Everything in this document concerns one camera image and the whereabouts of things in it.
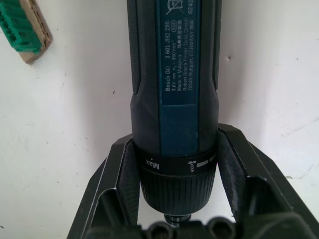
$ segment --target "white wall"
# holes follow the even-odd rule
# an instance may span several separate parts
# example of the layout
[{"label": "white wall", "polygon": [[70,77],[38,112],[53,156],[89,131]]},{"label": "white wall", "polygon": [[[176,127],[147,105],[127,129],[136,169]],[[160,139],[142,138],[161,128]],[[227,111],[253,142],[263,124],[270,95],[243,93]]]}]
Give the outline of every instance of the white wall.
[{"label": "white wall", "polygon": [[[38,1],[53,34],[25,65],[0,33],[0,238],[66,238],[87,182],[131,132],[125,0]],[[319,219],[319,1],[224,0],[220,121],[268,154]],[[206,222],[231,218],[219,176]],[[162,215],[141,200],[139,222]]]}]

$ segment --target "cordless screwdriver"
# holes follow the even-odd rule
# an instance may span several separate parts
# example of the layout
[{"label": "cordless screwdriver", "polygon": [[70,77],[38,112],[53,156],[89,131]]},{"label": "cordless screwdriver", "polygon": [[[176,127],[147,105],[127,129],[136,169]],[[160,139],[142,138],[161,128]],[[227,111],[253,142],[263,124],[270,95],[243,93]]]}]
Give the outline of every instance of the cordless screwdriver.
[{"label": "cordless screwdriver", "polygon": [[146,202],[172,225],[216,170],[220,0],[127,0],[132,132]]}]

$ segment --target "cardboard piece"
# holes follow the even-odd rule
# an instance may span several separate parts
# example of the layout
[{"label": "cardboard piece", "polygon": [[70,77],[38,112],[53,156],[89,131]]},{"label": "cardboard piece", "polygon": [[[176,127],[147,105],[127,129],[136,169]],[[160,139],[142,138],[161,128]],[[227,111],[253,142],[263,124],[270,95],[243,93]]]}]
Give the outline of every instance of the cardboard piece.
[{"label": "cardboard piece", "polygon": [[49,47],[52,41],[52,35],[47,27],[45,20],[37,6],[35,0],[19,0],[27,18],[29,19],[33,30],[37,34],[40,42],[42,43],[41,51],[38,54],[33,52],[19,52],[21,58],[25,63],[31,65],[38,59]]}]

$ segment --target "dark blue label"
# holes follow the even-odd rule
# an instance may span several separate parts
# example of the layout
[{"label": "dark blue label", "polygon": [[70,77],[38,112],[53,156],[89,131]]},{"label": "dark blue label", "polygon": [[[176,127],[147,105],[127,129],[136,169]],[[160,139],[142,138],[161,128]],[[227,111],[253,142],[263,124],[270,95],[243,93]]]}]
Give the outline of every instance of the dark blue label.
[{"label": "dark blue label", "polygon": [[196,103],[197,0],[159,0],[161,100]]},{"label": "dark blue label", "polygon": [[157,0],[161,154],[198,153],[201,0]]}]

